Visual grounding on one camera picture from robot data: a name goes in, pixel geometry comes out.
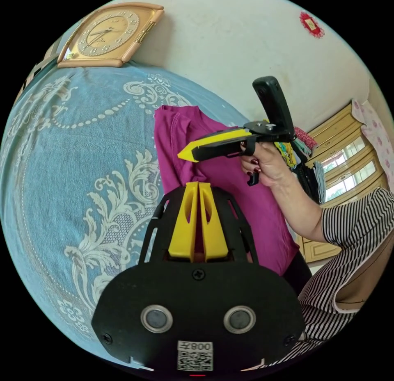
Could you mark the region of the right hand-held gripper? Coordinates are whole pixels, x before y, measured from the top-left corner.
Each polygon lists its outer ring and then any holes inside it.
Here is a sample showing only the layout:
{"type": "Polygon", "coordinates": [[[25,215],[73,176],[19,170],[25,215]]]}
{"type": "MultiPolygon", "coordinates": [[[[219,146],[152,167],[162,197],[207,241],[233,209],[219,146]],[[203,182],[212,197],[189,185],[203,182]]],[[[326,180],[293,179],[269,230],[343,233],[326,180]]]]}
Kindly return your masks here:
{"type": "Polygon", "coordinates": [[[216,157],[252,156],[257,143],[289,143],[295,137],[292,122],[251,121],[243,127],[211,133],[194,140],[185,146],[177,156],[182,160],[194,163],[216,157]]]}

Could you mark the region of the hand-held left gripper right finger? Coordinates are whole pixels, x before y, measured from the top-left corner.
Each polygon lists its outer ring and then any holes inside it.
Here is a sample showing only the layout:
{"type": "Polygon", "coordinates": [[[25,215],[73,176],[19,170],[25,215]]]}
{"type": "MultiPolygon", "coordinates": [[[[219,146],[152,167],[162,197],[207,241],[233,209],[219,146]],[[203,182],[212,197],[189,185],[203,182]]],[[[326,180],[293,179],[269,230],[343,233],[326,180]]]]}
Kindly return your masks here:
{"type": "Polygon", "coordinates": [[[224,259],[228,256],[228,247],[209,183],[199,183],[199,199],[205,261],[224,259]]]}

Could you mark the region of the person's right hand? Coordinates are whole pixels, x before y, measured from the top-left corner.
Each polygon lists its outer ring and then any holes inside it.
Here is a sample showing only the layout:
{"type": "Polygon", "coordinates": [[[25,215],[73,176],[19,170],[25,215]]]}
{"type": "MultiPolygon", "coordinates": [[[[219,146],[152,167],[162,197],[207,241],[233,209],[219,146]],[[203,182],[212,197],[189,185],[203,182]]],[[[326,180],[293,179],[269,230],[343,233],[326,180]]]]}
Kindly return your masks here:
{"type": "Polygon", "coordinates": [[[279,151],[271,143],[257,143],[252,156],[241,157],[241,166],[245,173],[258,173],[259,181],[272,190],[289,189],[297,182],[279,151]]]}

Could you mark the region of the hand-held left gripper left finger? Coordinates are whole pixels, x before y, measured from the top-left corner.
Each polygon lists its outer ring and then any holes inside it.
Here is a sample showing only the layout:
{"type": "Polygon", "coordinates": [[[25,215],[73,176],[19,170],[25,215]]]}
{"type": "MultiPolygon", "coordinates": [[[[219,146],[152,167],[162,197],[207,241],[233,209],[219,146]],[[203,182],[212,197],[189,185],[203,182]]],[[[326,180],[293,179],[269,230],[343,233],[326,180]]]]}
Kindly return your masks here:
{"type": "Polygon", "coordinates": [[[182,187],[182,200],[168,253],[171,258],[192,262],[195,252],[195,237],[197,225],[198,182],[187,183],[182,187]]]}

